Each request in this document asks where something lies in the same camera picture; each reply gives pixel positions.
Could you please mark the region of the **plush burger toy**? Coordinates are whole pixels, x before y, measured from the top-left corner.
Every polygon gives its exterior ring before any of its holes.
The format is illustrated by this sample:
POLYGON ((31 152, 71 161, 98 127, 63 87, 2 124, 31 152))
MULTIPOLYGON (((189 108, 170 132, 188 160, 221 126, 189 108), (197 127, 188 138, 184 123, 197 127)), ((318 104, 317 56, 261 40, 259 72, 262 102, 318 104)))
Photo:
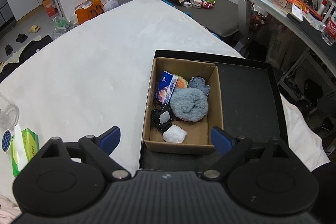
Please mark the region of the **plush burger toy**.
POLYGON ((177 76, 177 83, 175 84, 176 88, 185 89, 188 87, 188 81, 185 80, 182 76, 177 76))

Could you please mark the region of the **orange paper bag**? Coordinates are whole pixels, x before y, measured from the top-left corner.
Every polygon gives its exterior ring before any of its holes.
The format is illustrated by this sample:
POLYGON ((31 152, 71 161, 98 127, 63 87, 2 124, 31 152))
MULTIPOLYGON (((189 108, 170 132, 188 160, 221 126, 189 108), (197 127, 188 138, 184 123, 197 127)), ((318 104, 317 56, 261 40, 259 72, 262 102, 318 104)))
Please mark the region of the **orange paper bag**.
POLYGON ((95 18, 104 13, 104 5, 107 0, 86 0, 75 7, 75 15, 79 24, 95 18))

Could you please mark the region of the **yellow slipper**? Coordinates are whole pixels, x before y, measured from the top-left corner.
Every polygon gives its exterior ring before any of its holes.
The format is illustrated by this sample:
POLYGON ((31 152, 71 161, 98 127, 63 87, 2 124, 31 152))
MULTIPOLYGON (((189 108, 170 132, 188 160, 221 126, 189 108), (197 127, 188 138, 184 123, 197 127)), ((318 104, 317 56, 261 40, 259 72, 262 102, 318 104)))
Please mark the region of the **yellow slipper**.
POLYGON ((40 26, 37 25, 33 25, 29 28, 29 33, 35 34, 37 33, 39 30, 41 29, 40 26))

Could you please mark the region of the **fluffy blue plush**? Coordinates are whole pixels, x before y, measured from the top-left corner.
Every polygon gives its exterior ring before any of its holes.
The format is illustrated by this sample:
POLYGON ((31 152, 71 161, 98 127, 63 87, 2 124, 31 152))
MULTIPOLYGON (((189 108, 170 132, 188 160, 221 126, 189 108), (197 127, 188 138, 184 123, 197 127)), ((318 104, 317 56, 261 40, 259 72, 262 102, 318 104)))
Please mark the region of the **fluffy blue plush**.
POLYGON ((177 88, 170 99, 171 110, 174 115, 186 122, 198 122, 209 110, 207 97, 199 89, 177 88))

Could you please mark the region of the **grey bench cushion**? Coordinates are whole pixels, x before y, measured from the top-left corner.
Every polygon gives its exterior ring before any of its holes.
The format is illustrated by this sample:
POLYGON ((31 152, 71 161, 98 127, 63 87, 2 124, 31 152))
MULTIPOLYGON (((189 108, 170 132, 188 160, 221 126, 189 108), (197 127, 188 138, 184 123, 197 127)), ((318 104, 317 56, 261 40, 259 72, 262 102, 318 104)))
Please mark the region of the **grey bench cushion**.
POLYGON ((175 7, 186 12, 199 24, 222 38, 228 38, 239 34, 239 12, 238 5, 229 0, 215 0, 211 9, 187 8, 183 5, 175 7))

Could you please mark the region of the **blue denim fabric toy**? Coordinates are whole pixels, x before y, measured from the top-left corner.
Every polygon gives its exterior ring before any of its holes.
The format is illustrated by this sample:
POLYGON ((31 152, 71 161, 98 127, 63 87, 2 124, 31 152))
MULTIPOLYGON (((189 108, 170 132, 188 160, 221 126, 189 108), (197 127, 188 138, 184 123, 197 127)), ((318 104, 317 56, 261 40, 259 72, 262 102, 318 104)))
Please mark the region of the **blue denim fabric toy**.
POLYGON ((203 92, 203 94, 208 97, 210 93, 210 86, 206 84, 206 81, 204 78, 195 76, 191 77, 189 83, 188 83, 189 88, 195 88, 199 89, 203 92))

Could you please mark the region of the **brown cardboard box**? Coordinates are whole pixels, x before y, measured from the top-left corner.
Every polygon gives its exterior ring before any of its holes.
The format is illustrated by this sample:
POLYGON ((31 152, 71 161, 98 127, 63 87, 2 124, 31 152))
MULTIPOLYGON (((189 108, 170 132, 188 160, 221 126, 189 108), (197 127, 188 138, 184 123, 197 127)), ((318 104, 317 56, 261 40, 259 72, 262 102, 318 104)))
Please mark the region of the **brown cardboard box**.
POLYGON ((151 152, 207 155, 213 127, 224 127, 218 66, 153 60, 142 140, 151 152))

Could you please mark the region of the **grey curved desk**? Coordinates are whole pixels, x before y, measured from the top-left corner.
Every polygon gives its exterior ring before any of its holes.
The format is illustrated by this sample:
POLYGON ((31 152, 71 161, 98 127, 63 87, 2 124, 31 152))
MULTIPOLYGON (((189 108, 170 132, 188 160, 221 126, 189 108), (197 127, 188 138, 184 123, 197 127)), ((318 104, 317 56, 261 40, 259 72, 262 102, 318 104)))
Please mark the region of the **grey curved desk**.
POLYGON ((291 16, 290 10, 284 10, 281 6, 276 5, 270 0, 238 0, 239 32, 242 35, 240 42, 243 45, 248 40, 252 4, 261 7, 283 25, 287 26, 335 75, 335 45, 327 45, 321 37, 321 32, 312 27, 306 19, 299 22, 291 16))

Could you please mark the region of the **white soft ball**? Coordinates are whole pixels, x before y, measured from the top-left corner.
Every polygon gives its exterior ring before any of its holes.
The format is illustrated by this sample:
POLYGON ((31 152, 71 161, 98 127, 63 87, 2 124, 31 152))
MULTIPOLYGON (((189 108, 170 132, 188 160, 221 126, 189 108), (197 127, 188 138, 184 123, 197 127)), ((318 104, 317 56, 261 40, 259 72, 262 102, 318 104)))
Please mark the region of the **white soft ball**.
POLYGON ((181 144, 187 132, 177 125, 172 124, 171 127, 162 134, 163 140, 167 143, 181 144))

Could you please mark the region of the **clear water bottle red label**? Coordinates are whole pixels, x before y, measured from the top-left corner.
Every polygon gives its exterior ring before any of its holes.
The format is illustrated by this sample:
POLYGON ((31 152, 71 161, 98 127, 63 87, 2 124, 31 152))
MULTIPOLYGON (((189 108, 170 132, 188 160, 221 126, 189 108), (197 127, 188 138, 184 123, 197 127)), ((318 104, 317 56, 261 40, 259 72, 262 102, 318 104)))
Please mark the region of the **clear water bottle red label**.
POLYGON ((335 12, 331 17, 327 20, 327 24, 325 25, 321 37, 325 41, 328 46, 332 46, 335 44, 336 37, 336 23, 335 23, 336 15, 335 12))

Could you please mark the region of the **green tissue pack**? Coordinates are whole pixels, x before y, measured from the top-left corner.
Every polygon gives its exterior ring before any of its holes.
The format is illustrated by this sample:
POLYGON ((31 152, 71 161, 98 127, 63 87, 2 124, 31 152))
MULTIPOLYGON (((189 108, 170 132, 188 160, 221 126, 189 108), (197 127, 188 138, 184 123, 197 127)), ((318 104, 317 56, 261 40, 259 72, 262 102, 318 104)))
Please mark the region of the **green tissue pack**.
POLYGON ((11 136, 11 162, 14 177, 17 177, 38 151, 38 135, 29 128, 22 130, 17 124, 11 136))

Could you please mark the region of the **clear glass jar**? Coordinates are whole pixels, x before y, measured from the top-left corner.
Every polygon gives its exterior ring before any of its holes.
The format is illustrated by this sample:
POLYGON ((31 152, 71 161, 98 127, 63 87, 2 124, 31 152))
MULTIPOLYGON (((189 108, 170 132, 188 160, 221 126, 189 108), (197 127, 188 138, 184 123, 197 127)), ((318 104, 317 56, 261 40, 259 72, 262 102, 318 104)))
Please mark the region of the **clear glass jar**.
POLYGON ((0 94, 0 128, 1 133, 12 130, 19 120, 19 108, 17 105, 0 94))

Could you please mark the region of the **black dotted fabric pouch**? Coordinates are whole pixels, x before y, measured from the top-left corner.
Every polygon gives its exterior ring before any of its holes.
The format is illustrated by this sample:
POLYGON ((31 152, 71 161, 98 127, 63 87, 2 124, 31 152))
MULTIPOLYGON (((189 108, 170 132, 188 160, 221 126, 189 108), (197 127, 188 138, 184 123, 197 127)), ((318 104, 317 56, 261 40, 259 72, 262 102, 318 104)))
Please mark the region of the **black dotted fabric pouch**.
POLYGON ((166 132, 172 126, 171 122, 173 121, 173 118, 174 114, 169 103, 162 105, 160 109, 153 109, 150 115, 153 126, 161 134, 166 132))

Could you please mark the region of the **blue snack packet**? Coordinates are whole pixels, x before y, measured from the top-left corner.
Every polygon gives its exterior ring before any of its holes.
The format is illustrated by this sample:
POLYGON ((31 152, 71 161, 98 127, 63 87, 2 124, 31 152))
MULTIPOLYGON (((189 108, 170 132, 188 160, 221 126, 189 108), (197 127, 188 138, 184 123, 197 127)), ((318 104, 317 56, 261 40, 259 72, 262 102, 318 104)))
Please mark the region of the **blue snack packet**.
POLYGON ((163 71, 158 82, 158 88, 155 94, 157 101, 161 104, 169 103, 173 91, 178 82, 178 77, 170 72, 163 71))

